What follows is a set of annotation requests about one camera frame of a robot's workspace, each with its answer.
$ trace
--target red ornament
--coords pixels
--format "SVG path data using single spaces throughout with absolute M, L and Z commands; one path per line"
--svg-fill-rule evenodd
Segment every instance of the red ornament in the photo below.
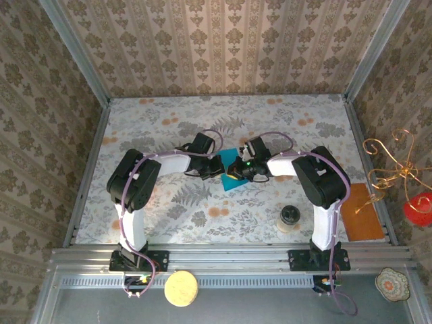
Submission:
M 419 211 L 427 213 L 419 213 L 413 209 L 408 202 L 404 204 L 404 213 L 406 218 L 419 226 L 428 226 L 432 224 L 432 192 L 423 192 L 410 199 L 410 203 Z

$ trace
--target gold wire ornament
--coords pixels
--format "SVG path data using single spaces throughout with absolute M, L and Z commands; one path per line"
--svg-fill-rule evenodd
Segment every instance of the gold wire ornament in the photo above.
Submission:
M 420 211 L 418 210 L 411 202 L 410 198 L 408 196 L 408 189 L 406 186 L 406 183 L 408 179 L 414 179 L 418 183 L 420 183 L 422 186 L 428 188 L 429 190 L 432 190 L 431 186 L 428 186 L 426 183 L 421 181 L 417 178 L 417 175 L 419 174 L 419 171 L 426 171 L 431 170 L 432 167 L 424 167 L 424 168 L 417 168 L 410 160 L 411 158 L 411 152 L 412 148 L 414 147 L 414 135 L 412 135 L 408 130 L 403 129 L 397 129 L 394 130 L 391 135 L 393 136 L 394 140 L 399 142 L 403 139 L 410 137 L 411 138 L 411 146 L 410 150 L 408 151 L 408 156 L 406 157 L 406 160 L 398 161 L 395 159 L 395 157 L 389 152 L 387 147 L 382 143 L 382 141 L 377 140 L 376 138 L 368 138 L 364 140 L 363 142 L 363 149 L 366 151 L 369 155 L 377 155 L 378 154 L 378 148 L 375 146 L 375 143 L 377 143 L 381 148 L 387 153 L 387 155 L 390 157 L 390 159 L 393 160 L 394 168 L 393 169 L 372 169 L 368 173 L 368 179 L 371 183 L 372 187 L 376 189 L 377 193 L 373 193 L 369 196 L 369 201 L 367 201 L 363 206 L 361 206 L 359 209 L 356 210 L 356 214 L 363 209 L 365 206 L 369 204 L 376 203 L 377 201 L 380 201 L 385 197 L 385 191 L 394 186 L 395 182 L 399 178 L 404 178 L 404 191 L 405 191 L 405 198 L 406 202 L 409 204 L 409 206 L 414 209 L 415 211 L 419 213 L 430 213 L 432 211 L 432 201 L 427 197 L 421 197 L 417 201 L 417 206 L 419 206 L 422 202 L 422 200 L 426 200 L 429 203 L 429 208 L 426 211 Z M 386 173 L 387 176 L 378 176 L 377 172 L 383 174 Z

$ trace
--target yellow sponge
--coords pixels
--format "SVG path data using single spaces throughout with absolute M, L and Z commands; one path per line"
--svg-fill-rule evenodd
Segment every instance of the yellow sponge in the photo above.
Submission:
M 177 307 L 192 304 L 197 294 L 198 282 L 193 274 L 187 271 L 173 273 L 165 284 L 166 299 Z

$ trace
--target floral table surface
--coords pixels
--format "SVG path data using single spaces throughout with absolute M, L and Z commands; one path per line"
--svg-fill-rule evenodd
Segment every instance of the floral table surface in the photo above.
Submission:
M 118 242 L 117 213 L 106 183 L 128 149 L 166 151 L 191 142 L 204 128 L 220 131 L 225 149 L 270 130 L 291 136 L 295 151 L 324 145 L 352 183 L 366 182 L 340 95 L 114 99 L 110 107 L 77 244 Z M 288 147 L 282 137 L 268 135 L 263 140 L 272 153 Z M 276 228 L 285 205 L 301 212 L 287 234 Z M 220 178 L 202 181 L 172 173 L 157 180 L 145 213 L 144 231 L 153 244 L 308 242 L 313 232 L 313 207 L 290 176 L 225 192 Z M 346 242 L 344 225 L 339 224 L 339 238 Z

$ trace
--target patterned wallpaper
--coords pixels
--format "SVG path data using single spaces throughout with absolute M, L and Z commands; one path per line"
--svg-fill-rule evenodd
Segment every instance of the patterned wallpaper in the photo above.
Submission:
M 58 0 L 111 97 L 342 93 L 390 0 Z
M 416 136 L 413 161 L 418 167 L 432 167 L 432 1 L 411 0 L 354 106 L 365 135 L 381 139 L 401 159 L 410 143 L 396 144 L 390 130 L 410 130 Z M 384 155 L 373 162 L 377 167 L 389 165 Z M 421 176 L 432 184 L 432 171 Z M 419 261 L 419 274 L 432 305 L 432 226 L 419 227 L 405 218 L 402 188 L 389 191 L 387 207 L 399 240 L 412 247 Z M 409 183 L 411 196 L 426 190 Z
M 29 319 L 101 108 L 37 1 L 0 1 L 0 322 Z

